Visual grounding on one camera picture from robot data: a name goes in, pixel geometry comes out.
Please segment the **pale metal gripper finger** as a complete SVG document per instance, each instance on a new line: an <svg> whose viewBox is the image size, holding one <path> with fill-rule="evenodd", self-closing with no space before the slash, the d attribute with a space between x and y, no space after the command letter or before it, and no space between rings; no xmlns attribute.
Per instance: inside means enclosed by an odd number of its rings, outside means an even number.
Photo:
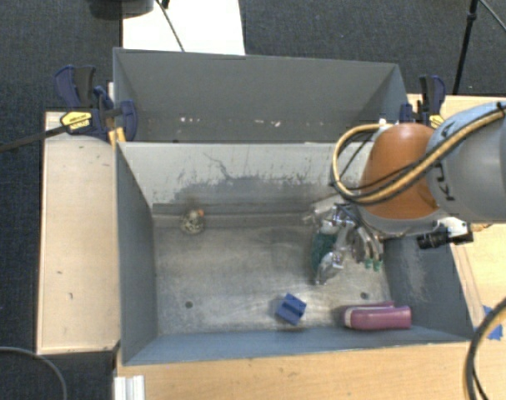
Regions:
<svg viewBox="0 0 506 400"><path fill-rule="evenodd" d="M339 252L326 253L319 261L314 282L317 285L325 285L343 269L343 261L343 255Z"/></svg>
<svg viewBox="0 0 506 400"><path fill-rule="evenodd" d="M316 233L333 236L339 235L343 230L356 228L356 222L337 204L312 207L303 215L303 223L312 227Z"/></svg>

